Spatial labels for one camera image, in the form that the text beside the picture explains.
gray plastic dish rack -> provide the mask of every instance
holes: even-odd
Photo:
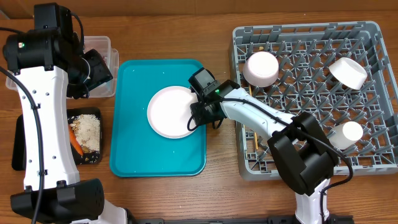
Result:
[[[258,51],[267,51],[279,61],[278,80],[267,88],[251,86],[252,95],[275,109],[299,114],[312,113],[330,137],[332,127],[347,121],[358,122],[364,136],[343,151],[355,175],[398,172],[397,83],[375,22],[339,22],[246,26],[233,31],[231,78],[249,92],[242,69]],[[342,85],[329,74],[328,66],[341,57],[350,57],[368,73],[360,90]],[[246,180],[279,179],[265,141],[254,147],[254,133],[236,124],[239,173]],[[300,148],[304,142],[298,142]],[[344,162],[335,174],[348,174]]]

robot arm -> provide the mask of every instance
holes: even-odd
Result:
[[[189,82],[192,92],[198,97],[198,103],[190,107],[196,125],[229,118],[257,132],[267,141],[283,181],[296,193],[296,220],[302,224],[320,224],[320,191],[330,182],[338,159],[324,145],[306,139],[297,132],[297,128],[300,128],[331,146],[318,121],[305,112],[294,116],[277,111],[250,96],[231,80],[219,83],[204,68],[194,73]],[[307,144],[296,150],[294,143],[297,140],[306,140]],[[329,211],[325,197],[323,209],[326,220]]]
[[[34,7],[34,14],[35,29],[10,35],[3,47],[8,70],[14,73],[9,76],[27,89],[18,87],[27,154],[24,192],[11,195],[11,208],[27,218],[38,211],[41,223],[135,223],[128,210],[104,199],[99,179],[80,181],[70,147],[66,98],[88,96],[112,74],[96,50],[83,53],[69,9],[41,4]],[[36,105],[30,104],[28,93]],[[39,173],[32,107],[37,108],[42,127],[43,173]],[[36,206],[41,192],[41,203]]]

wooden table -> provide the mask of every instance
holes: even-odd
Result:
[[[218,16],[142,16],[82,19],[85,35],[106,35],[119,50],[120,64],[143,58],[194,58],[224,81],[229,77],[228,48],[237,26],[310,22],[376,21],[393,68],[398,69],[398,12],[304,12]],[[33,20],[1,21],[1,26],[33,28]],[[5,44],[7,32],[0,33]],[[0,65],[6,67],[1,57]],[[0,223],[30,223],[12,212],[9,197],[23,191],[24,172],[11,168],[17,93],[0,75]],[[259,218],[293,215],[294,193],[281,180],[246,182],[238,173],[234,123],[207,129],[207,164],[195,177],[120,179],[109,169],[114,98],[68,100],[68,108],[97,106],[104,121],[104,156],[98,165],[79,166],[81,180],[99,178],[105,197],[137,218]],[[397,223],[398,175],[355,177],[329,192],[331,213],[354,215],[356,223]]]

black cable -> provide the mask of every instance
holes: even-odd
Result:
[[[84,47],[85,47],[85,35],[83,33],[83,24],[81,23],[80,18],[78,17],[78,15],[74,12],[70,13],[79,23],[80,26],[80,45],[79,45],[79,49],[81,50],[81,52],[83,53]]]
[[[223,121],[224,121],[224,118],[221,119],[221,120],[218,122],[217,126],[216,126],[216,121],[213,121],[213,129],[218,129],[218,128],[221,126],[221,124],[223,123]]]
[[[0,27],[0,30],[9,31],[9,32],[14,32],[14,33],[16,33],[16,34],[23,34],[23,32],[20,31],[20,30],[15,30],[15,29],[6,28],[6,27]]]
[[[35,104],[35,101],[32,95],[29,93],[29,90],[11,73],[9,73],[4,68],[0,67],[0,72],[3,72],[7,77],[9,77],[14,83],[19,86],[19,88],[25,93],[29,103],[32,107],[33,115],[36,121],[36,130],[37,130],[37,143],[39,145],[39,195],[37,196],[35,212],[32,218],[32,224],[36,223],[37,215],[39,214],[40,204],[42,203],[43,197],[43,189],[44,189],[44,158],[43,158],[43,135],[42,135],[42,127],[40,124],[39,113],[37,112],[38,107]]]
[[[207,106],[210,106],[210,105],[215,104],[215,103],[221,103],[222,101],[236,101],[236,102],[247,103],[247,104],[249,104],[249,105],[251,105],[251,106],[257,108],[258,110],[260,110],[261,112],[263,112],[264,114],[266,114],[266,115],[267,115],[268,117],[270,117],[271,119],[274,119],[274,120],[277,121],[278,123],[283,124],[284,126],[289,126],[289,125],[290,125],[289,123],[287,123],[287,122],[285,122],[285,121],[282,121],[280,118],[278,118],[278,117],[274,116],[273,114],[271,114],[270,112],[266,111],[264,108],[260,107],[259,105],[255,104],[255,103],[253,103],[253,102],[250,102],[250,101],[248,101],[248,100],[243,100],[243,99],[222,98],[222,99],[219,99],[219,100],[215,100],[215,101],[213,101],[213,102],[210,102],[210,103],[206,103],[206,104],[203,105],[201,108],[199,108],[199,110],[202,110],[202,109],[206,108]],[[187,126],[187,128],[188,128],[189,131],[193,131],[193,130],[195,130],[196,128],[198,128],[198,126],[196,125],[193,129],[190,129],[190,123],[192,122],[193,115],[192,115],[192,116],[190,117],[190,119],[188,120],[188,126]],[[336,187],[336,186],[339,186],[339,185],[341,185],[341,184],[345,184],[345,183],[349,182],[349,181],[353,178],[353,176],[354,176],[354,171],[353,171],[353,168],[352,168],[352,166],[351,166],[351,163],[347,160],[347,158],[343,155],[343,153],[341,153],[340,151],[334,149],[333,147],[329,146],[328,144],[324,143],[323,141],[321,141],[321,140],[319,140],[319,139],[317,139],[317,138],[315,138],[315,137],[309,135],[308,133],[302,131],[302,130],[299,129],[299,128],[297,128],[296,131],[298,131],[300,134],[302,134],[302,135],[305,136],[306,138],[311,139],[312,141],[316,141],[316,142],[322,144],[323,146],[327,147],[329,150],[331,150],[332,152],[334,152],[338,157],[340,157],[340,159],[343,160],[344,163],[345,163],[345,164],[347,165],[347,167],[348,167],[349,174],[348,174],[348,177],[347,177],[346,179],[341,180],[341,181],[339,181],[339,182],[336,182],[336,183],[334,183],[334,184],[327,185],[326,187],[324,187],[324,188],[320,191],[320,194],[321,194],[321,196],[320,196],[321,214],[320,214],[320,215],[321,215],[321,217],[322,217],[322,224],[325,224],[325,219],[324,219],[325,214],[323,213],[323,196],[325,195],[325,192],[326,192],[327,190],[331,189],[332,187]]]

